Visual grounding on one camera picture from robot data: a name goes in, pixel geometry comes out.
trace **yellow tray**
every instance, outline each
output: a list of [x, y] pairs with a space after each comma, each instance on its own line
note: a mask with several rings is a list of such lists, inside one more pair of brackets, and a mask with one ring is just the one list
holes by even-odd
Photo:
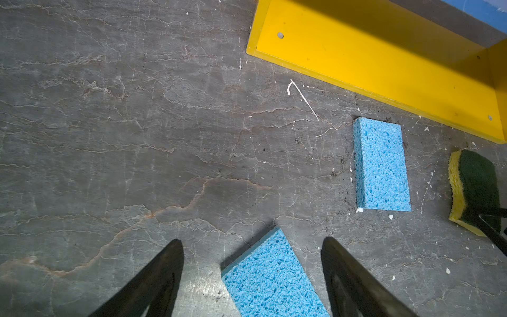
[[388, 0], [259, 0], [246, 52], [506, 142], [507, 40], [486, 49]]

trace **blue sponge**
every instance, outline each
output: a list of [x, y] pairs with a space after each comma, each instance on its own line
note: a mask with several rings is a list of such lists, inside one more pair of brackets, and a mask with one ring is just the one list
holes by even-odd
[[411, 211], [400, 125], [357, 118], [354, 151], [357, 207]]
[[278, 227], [226, 267], [222, 281], [242, 317], [329, 317]]

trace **gray marble surface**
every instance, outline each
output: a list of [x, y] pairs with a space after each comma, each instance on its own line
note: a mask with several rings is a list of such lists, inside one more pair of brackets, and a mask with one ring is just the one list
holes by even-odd
[[[447, 220], [447, 160], [492, 160], [507, 206], [506, 146], [248, 56], [255, 8], [0, 0], [1, 315], [85, 316], [178, 238], [174, 315], [238, 316], [221, 265], [273, 225], [327, 308], [330, 235], [420, 316], [504, 314], [505, 256]], [[402, 125], [413, 212], [355, 212], [358, 116]]]

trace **white paint splatter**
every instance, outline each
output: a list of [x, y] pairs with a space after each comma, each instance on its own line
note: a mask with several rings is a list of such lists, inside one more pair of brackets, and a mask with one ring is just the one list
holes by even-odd
[[327, 129], [327, 130], [326, 130], [323, 134], [321, 134], [321, 135], [316, 135], [315, 137], [323, 136], [323, 135], [324, 135], [324, 134], [326, 134], [329, 130], [333, 130], [333, 129], [334, 129], [334, 128], [329, 128], [329, 129]]
[[313, 111], [312, 106], [310, 106], [310, 104], [308, 103], [308, 100], [306, 100], [306, 98], [305, 98], [305, 96], [303, 96], [303, 93], [301, 92], [301, 90], [299, 90], [298, 85], [296, 85], [296, 83], [292, 79], [291, 79], [291, 82], [287, 86], [287, 95], [289, 95], [289, 96], [291, 95], [291, 86], [292, 85], [294, 85], [296, 87], [296, 89], [299, 91], [299, 94], [305, 100], [306, 104], [310, 107], [310, 110], [313, 112], [314, 116], [317, 118], [317, 121], [320, 121], [317, 114], [315, 113], [315, 111]]

